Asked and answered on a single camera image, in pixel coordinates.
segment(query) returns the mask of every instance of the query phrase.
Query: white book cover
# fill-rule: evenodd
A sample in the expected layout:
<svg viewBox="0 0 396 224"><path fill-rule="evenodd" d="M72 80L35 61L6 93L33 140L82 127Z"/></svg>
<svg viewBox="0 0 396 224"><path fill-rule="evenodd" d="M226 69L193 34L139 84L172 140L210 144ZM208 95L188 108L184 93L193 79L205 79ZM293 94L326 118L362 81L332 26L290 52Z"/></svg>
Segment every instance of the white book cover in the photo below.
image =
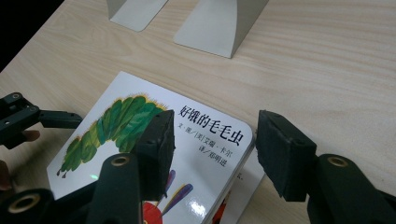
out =
<svg viewBox="0 0 396 224"><path fill-rule="evenodd" d="M211 223L248 159L252 129L214 108L120 72L47 168L55 199L97 180L103 161L129 151L154 115L175 111L167 198L144 202L147 223Z"/></svg>

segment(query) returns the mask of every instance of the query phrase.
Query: book title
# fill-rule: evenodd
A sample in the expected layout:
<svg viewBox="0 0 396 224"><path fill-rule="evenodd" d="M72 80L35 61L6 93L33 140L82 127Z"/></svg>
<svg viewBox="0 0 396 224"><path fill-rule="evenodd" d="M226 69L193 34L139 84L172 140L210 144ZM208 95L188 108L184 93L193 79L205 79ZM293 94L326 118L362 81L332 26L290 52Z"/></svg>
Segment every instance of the book title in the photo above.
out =
<svg viewBox="0 0 396 224"><path fill-rule="evenodd" d="M218 134L220 138L235 143L237 146L239 146L239 142L244 137L241 131L234 131L232 125L223 124L221 120L212 119L207 114L203 114L199 110L186 105L183 106L178 114L182 118L187 119L187 121L198 124L202 128L208 129L211 133ZM230 149L218 146L214 139L204 133L200 133L199 130L194 130L190 125L179 123L177 127L183 129L185 133L202 142L198 150L206 154L210 160L217 162L221 166L225 166L227 160L233 155Z"/></svg>

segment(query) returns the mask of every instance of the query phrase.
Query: white stand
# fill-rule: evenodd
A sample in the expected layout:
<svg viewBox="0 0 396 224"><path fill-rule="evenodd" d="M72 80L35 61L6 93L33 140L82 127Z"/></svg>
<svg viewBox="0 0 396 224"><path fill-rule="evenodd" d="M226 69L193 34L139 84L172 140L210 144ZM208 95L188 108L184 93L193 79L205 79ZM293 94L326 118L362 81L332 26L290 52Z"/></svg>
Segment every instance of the white stand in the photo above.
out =
<svg viewBox="0 0 396 224"><path fill-rule="evenodd" d="M167 0L107 0L111 21L134 31L144 30Z"/></svg>
<svg viewBox="0 0 396 224"><path fill-rule="evenodd" d="M232 58L268 0L200 0L178 30L183 46Z"/></svg>

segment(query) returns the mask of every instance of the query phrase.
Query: light wood surface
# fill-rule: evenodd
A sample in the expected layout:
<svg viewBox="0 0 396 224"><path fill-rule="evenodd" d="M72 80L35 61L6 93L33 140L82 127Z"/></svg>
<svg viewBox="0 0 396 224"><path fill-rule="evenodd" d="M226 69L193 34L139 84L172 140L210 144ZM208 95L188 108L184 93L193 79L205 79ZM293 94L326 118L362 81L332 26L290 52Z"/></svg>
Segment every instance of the light wood surface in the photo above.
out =
<svg viewBox="0 0 396 224"><path fill-rule="evenodd" d="M146 30L108 20L105 0L65 0L0 75L1 97L85 116L119 71L179 92L256 129L282 114L318 155L356 162L396 195L396 1L270 0L232 59L179 46L173 36L197 0L169 0ZM47 188L46 167L73 132L0 148L17 190ZM240 223L308 223L266 178Z"/></svg>

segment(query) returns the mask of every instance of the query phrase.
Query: caterpillar illustration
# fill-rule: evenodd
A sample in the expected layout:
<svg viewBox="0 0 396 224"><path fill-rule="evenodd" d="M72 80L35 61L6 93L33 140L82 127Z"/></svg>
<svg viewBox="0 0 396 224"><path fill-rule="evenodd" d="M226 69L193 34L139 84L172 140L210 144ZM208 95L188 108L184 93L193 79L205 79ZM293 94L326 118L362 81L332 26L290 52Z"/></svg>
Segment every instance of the caterpillar illustration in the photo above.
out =
<svg viewBox="0 0 396 224"><path fill-rule="evenodd" d="M146 94L116 100L87 132L77 136L68 146L61 169L75 171L82 163L90 161L99 146L113 141L119 152L131 152L151 119L166 110L166 106L151 101Z"/></svg>

